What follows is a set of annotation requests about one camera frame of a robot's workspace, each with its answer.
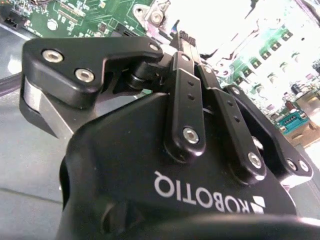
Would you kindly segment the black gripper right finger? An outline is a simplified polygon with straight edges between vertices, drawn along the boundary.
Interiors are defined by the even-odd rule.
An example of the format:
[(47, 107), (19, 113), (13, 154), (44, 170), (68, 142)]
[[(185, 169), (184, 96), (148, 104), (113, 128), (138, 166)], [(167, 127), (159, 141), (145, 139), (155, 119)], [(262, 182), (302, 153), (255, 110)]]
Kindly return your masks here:
[(222, 146), (235, 177), (253, 185), (270, 171), (283, 186), (295, 187), (312, 179), (314, 171), (235, 85), (222, 88), (213, 69), (203, 63), (197, 46), (190, 47), (201, 80), (204, 101), (213, 110)]

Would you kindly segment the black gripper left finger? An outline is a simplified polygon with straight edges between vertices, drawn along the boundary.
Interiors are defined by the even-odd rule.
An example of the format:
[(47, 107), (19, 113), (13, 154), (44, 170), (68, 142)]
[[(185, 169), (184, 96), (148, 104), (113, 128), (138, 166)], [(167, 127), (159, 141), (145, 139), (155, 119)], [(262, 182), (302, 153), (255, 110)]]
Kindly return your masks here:
[(21, 112), (33, 125), (70, 139), (98, 115), (96, 104), (143, 91), (169, 95), (164, 146), (190, 163), (206, 137), (196, 41), (176, 34), (165, 52), (145, 36), (37, 38), (22, 48)]

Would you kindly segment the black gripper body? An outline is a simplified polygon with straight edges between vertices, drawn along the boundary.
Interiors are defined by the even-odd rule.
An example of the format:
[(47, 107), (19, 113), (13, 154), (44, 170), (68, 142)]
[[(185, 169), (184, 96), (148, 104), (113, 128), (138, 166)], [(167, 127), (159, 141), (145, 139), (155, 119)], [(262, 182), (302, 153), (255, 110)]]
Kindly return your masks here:
[(267, 171), (241, 184), (232, 155), (204, 114), (206, 148), (191, 164), (164, 148), (168, 96), (154, 94), (81, 127), (60, 172), (62, 240), (317, 240), (320, 223)]

